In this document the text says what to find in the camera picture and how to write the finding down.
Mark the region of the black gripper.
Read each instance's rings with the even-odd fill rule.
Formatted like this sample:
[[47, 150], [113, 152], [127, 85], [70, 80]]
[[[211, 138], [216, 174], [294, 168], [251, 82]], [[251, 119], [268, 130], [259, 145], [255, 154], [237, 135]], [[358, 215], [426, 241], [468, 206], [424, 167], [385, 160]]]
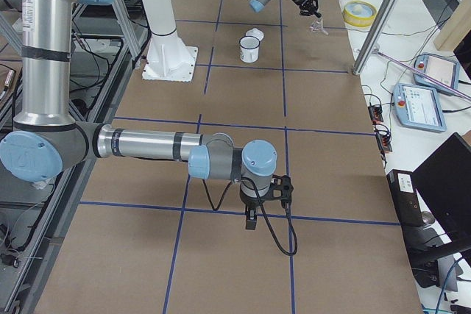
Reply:
[[257, 226], [257, 208], [263, 204], [261, 198], [251, 197], [241, 192], [241, 200], [245, 204], [245, 230], [256, 230]]
[[307, 16], [308, 13], [312, 13], [317, 18], [322, 17], [322, 14], [318, 11], [318, 0], [294, 0], [294, 3], [299, 7], [300, 15]]

